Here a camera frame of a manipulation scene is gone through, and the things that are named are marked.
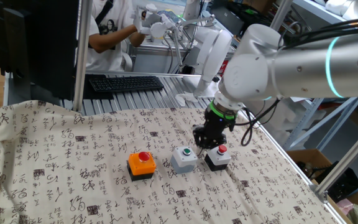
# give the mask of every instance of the computer monitor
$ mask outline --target computer monitor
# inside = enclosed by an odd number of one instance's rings
[[[72,100],[78,6],[78,0],[0,0],[0,68],[13,73],[17,94],[42,100],[30,90],[35,84]]]

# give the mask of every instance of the green button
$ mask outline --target green button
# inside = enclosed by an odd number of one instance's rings
[[[189,156],[190,153],[191,153],[190,149],[184,149],[184,150],[183,150],[183,154],[184,154],[185,156]]]

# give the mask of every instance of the white shirt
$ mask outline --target white shirt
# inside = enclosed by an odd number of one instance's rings
[[[99,25],[101,32],[99,33],[99,27],[96,24],[95,19],[102,11],[105,3],[106,0],[93,1],[89,36],[93,34],[109,34],[133,24],[133,19],[131,19],[132,0],[113,0],[112,8]],[[86,63],[86,69],[122,71],[121,45],[122,43],[119,43],[112,49],[106,50],[101,54],[97,53],[94,49],[88,48],[88,61]]]

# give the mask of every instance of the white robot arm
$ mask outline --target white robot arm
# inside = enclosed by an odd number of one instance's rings
[[[233,130],[246,100],[358,96],[358,34],[277,50],[279,42],[280,34],[269,27],[248,28],[205,111],[205,124],[193,127],[197,146],[212,149],[226,143],[223,130]]]

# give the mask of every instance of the button base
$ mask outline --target button base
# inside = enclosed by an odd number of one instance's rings
[[[205,156],[205,163],[208,165],[211,171],[219,171],[226,169],[228,164],[215,165],[208,155]]]
[[[153,177],[153,173],[150,174],[141,174],[141,175],[134,175],[131,171],[131,167],[129,166],[129,163],[127,161],[127,168],[129,172],[129,176],[131,177],[131,181],[137,181],[137,180],[144,180],[144,179],[151,179]]]

